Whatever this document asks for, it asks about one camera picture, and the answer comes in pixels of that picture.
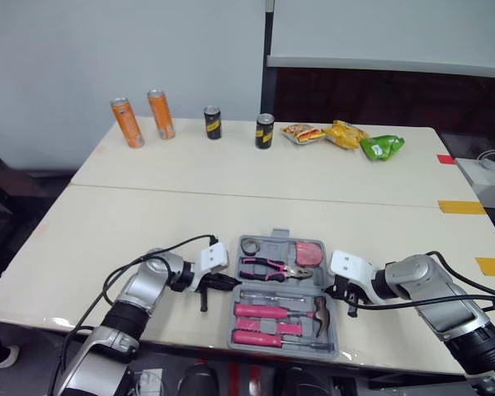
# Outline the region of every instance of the pink utility knife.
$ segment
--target pink utility knife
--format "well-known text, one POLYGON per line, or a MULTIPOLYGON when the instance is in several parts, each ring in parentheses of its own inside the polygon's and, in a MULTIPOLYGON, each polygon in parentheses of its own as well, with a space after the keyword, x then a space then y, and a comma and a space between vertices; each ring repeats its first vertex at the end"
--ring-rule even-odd
MULTIPOLYGON (((251 332, 260 332, 261 331, 261 321, 260 320, 238 318, 234 327, 237 330, 248 330, 251 332)), ((289 336, 301 337, 303 335, 303 327, 300 323, 298 323, 298 324, 278 323, 276 333, 277 334, 285 334, 285 335, 289 335, 289 336)))

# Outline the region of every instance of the toolbox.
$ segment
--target toolbox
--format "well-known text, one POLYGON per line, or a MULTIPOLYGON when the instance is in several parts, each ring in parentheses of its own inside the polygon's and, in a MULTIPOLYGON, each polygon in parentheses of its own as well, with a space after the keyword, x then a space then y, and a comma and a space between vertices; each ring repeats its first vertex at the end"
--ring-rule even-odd
POLYGON ((287 229, 270 237, 243 235, 238 241, 228 345, 272 355, 333 358, 339 349, 332 313, 323 292, 332 284, 324 244, 290 238, 287 229))

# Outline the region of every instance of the black cable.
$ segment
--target black cable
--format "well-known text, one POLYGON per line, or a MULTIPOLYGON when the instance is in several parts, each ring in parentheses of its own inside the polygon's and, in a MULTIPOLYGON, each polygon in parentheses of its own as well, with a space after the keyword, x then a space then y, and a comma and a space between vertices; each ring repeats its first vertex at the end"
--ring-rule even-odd
POLYGON ((473 286, 476 289, 479 289, 481 291, 485 291, 486 293, 489 293, 491 295, 495 295, 495 290, 494 289, 490 289, 489 287, 480 285, 479 283, 477 283, 477 282, 475 282, 473 280, 470 280, 470 279, 466 278, 465 276, 462 276, 461 274, 459 274, 455 270, 453 270, 453 268, 451 268, 449 266, 449 264, 447 264, 445 258, 441 255, 440 252, 432 251, 432 252, 426 253, 426 255, 427 256, 436 256, 436 257, 438 257, 438 260, 440 261, 440 264, 445 268, 446 271, 448 271, 456 279, 458 279, 460 281, 463 281, 464 283, 466 283, 468 285, 471 285, 471 286, 473 286))
POLYGON ((151 259, 151 258, 160 258, 160 257, 155 257, 156 255, 158 254, 162 254, 162 253, 166 253, 166 252, 170 252, 171 250, 174 250, 174 249, 177 249, 179 248, 180 246, 183 246, 187 243, 190 243, 190 242, 193 242, 193 241, 196 241, 197 239, 202 239, 202 238, 209 238, 209 245, 214 245, 215 243, 218 242, 218 239, 210 234, 210 233, 206 233, 206 234, 202 234, 202 235, 198 235, 196 237, 193 237, 193 238, 189 238, 183 242, 180 242, 178 243, 177 245, 174 245, 174 246, 171 246, 171 247, 168 247, 166 249, 160 249, 160 250, 156 250, 156 251, 153 251, 153 252, 149 252, 147 254, 144 254, 143 256, 141 257, 138 257, 136 258, 135 260, 133 260, 130 264, 126 264, 125 266, 120 266, 119 268, 116 268, 114 271, 112 271, 110 273, 109 276, 106 277, 103 285, 102 285, 102 297, 105 299, 105 301, 109 304, 109 305, 113 305, 114 303, 110 300, 110 298, 108 297, 108 294, 106 293, 108 291, 108 289, 110 289, 110 286, 108 285, 109 282, 111 282, 111 278, 113 276, 115 276, 115 279, 113 282, 111 282, 111 285, 114 284, 115 281, 117 281, 129 268, 131 268, 132 266, 135 266, 137 264, 140 264, 141 262, 146 262, 147 260, 151 259))
POLYGON ((93 327, 92 326, 80 326, 78 328, 74 328, 71 332, 66 334, 66 337, 64 338, 63 345, 60 349, 60 361, 61 361, 60 371, 61 371, 61 373, 64 373, 64 371, 66 370, 66 365, 68 364, 67 363, 68 359, 66 357, 66 354, 68 352, 69 344, 72 341, 72 338, 75 337, 75 335, 82 330, 92 331, 93 327))
POLYGON ((411 301, 410 303, 387 304, 387 305, 363 305, 363 304, 354 303, 347 298, 342 300, 345 301, 347 304, 349 304, 351 307, 355 307, 358 309, 368 309, 369 311, 383 311, 386 309, 401 309, 401 308, 417 307, 419 305, 446 303, 448 301, 458 301, 462 299, 485 299, 487 301, 495 302, 494 295, 450 295, 446 297, 438 297, 436 299, 423 299, 420 301, 411 301))
MULTIPOLYGON (((152 258, 152 257, 153 258, 162 259, 162 262, 167 263, 167 261, 164 260, 162 257, 154 257, 154 256, 155 255, 158 255, 158 254, 161 254, 161 253, 170 252, 171 250, 174 250, 176 248, 179 248, 180 246, 183 246, 186 243, 189 243, 189 242, 192 242, 192 241, 196 241, 197 239, 202 239, 202 238, 209 238, 209 240, 210 240, 209 241, 209 245, 210 246, 211 245, 214 245, 215 243, 217 243, 219 241, 214 235, 212 235, 210 233, 198 235, 196 237, 189 238, 189 239, 187 239, 187 240, 185 240, 183 242, 180 242, 180 243, 178 243, 178 244, 176 244, 174 246, 168 247, 166 249, 160 249, 160 250, 157 250, 157 251, 154 251, 154 252, 150 252, 150 253, 144 254, 143 256, 138 257, 135 260, 133 260, 131 263, 126 264, 125 266, 120 266, 119 268, 117 268, 116 270, 114 270, 113 272, 111 272, 110 275, 105 279, 105 281, 103 283, 103 287, 102 287, 101 293, 99 293, 99 295, 93 300, 93 302, 90 304, 90 306, 88 307, 88 309, 85 311, 84 315, 78 320, 77 324, 75 325, 75 328, 73 328, 73 330, 70 333, 74 333, 75 334, 75 333, 77 333, 79 331, 78 329, 83 326, 83 323, 86 320, 87 316, 91 313, 91 311, 93 311, 93 309, 95 308, 95 306, 97 305, 97 303, 99 302, 99 300, 101 298, 104 297, 105 300, 106 300, 106 302, 108 302, 108 304, 110 304, 110 305, 113 304, 110 301, 110 299, 108 298, 108 295, 106 293, 112 287, 112 285, 114 285, 114 283, 129 268, 131 268, 132 266, 135 266, 136 264, 140 264, 141 262, 144 262, 144 261, 146 261, 146 260, 148 260, 149 258, 152 258)), ((62 365, 62 362, 63 362, 63 358, 62 358, 62 353, 61 353, 61 356, 59 357, 59 361, 55 365, 54 373, 53 373, 53 375, 51 377, 51 381, 49 383, 48 396, 53 396, 55 383, 57 382, 57 376, 59 374, 59 369, 60 369, 60 367, 62 365)))

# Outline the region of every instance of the yellow tape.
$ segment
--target yellow tape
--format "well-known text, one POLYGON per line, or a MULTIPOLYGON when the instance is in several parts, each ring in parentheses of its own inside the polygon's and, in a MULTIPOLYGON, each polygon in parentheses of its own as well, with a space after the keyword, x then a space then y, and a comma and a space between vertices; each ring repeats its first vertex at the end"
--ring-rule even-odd
POLYGON ((495 258, 476 257, 480 271, 487 276, 495 276, 495 258))
POLYGON ((480 202, 463 200, 439 200, 438 205, 444 213, 460 213, 462 215, 485 215, 486 210, 480 202))

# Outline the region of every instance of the hammer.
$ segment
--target hammer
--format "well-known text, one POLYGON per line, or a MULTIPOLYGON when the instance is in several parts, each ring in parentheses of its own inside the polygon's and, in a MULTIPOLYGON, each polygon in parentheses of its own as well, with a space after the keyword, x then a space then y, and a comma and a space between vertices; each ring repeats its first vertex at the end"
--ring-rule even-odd
POLYGON ((252 318, 311 318, 319 323, 319 330, 315 337, 319 337, 322 332, 326 331, 330 324, 330 313, 327 309, 327 301, 324 297, 319 296, 313 299, 316 310, 313 312, 294 311, 281 307, 271 307, 265 305, 235 304, 234 316, 252 317, 252 318))

